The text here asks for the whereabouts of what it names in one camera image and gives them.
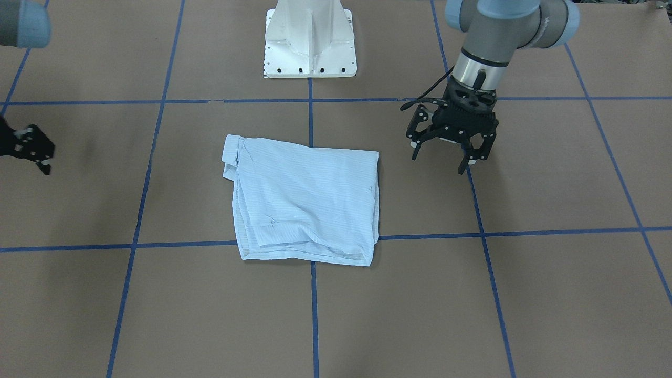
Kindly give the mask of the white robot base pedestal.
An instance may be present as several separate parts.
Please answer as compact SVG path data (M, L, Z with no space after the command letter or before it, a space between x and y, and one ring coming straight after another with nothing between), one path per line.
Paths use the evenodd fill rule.
M265 41L266 78L357 74L353 15L340 1L278 1L266 11Z

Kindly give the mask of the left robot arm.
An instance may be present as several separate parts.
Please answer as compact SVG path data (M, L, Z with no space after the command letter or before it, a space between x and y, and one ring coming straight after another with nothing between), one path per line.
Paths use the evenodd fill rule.
M415 106L405 135L415 160L432 139L459 144L458 173L489 158L499 120L494 111L497 87L519 49L564 45L580 26L580 10L572 1L449 1L447 24L464 32L455 64L440 78L441 97L426 91L401 105Z

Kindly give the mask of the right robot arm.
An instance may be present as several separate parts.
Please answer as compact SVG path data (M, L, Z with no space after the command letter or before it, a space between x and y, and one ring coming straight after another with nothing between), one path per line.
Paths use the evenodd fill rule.
M1 2L1 43L16 48L45 48L52 26L46 8L36 1ZM12 128L1 115L1 156L31 161L43 175L50 175L55 144L36 124Z

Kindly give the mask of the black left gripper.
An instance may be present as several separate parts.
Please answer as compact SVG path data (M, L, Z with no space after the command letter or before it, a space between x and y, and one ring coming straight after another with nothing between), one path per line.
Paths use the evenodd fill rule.
M413 148L413 161L422 144L434 138L460 144L463 158L458 174L463 175L469 165L489 158L499 125L493 109L497 96L495 91L464 86L451 75L444 75L437 84L444 80L447 83L443 96L424 95L406 103L406 109L417 108L405 135Z

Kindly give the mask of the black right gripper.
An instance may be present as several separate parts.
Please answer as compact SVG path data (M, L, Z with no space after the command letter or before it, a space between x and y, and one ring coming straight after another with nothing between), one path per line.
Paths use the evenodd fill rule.
M1 117L1 156L15 157L35 162L43 175L50 175L50 159L55 155L55 144L48 139L40 127L30 124L15 130Z

